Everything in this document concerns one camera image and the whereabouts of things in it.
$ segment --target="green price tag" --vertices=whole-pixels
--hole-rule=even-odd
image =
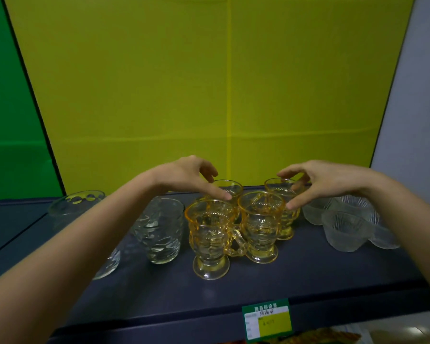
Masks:
[[[288,299],[243,306],[247,343],[293,333]]]

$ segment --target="vertical crease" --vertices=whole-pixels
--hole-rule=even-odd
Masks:
[[[226,32],[226,177],[231,178],[231,0],[227,0]]]

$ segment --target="person's left hand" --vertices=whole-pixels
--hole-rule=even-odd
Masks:
[[[152,169],[156,180],[165,191],[200,192],[215,199],[230,200],[231,195],[221,188],[212,185],[217,169],[211,162],[197,156],[189,156],[177,161],[162,164]]]

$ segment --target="green wall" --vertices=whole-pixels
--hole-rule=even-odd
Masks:
[[[0,199],[62,195],[0,2]]]

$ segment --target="person's left arm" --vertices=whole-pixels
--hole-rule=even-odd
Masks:
[[[167,191],[229,200],[196,156],[148,170],[123,185],[0,277],[0,343],[46,343],[148,202]]]

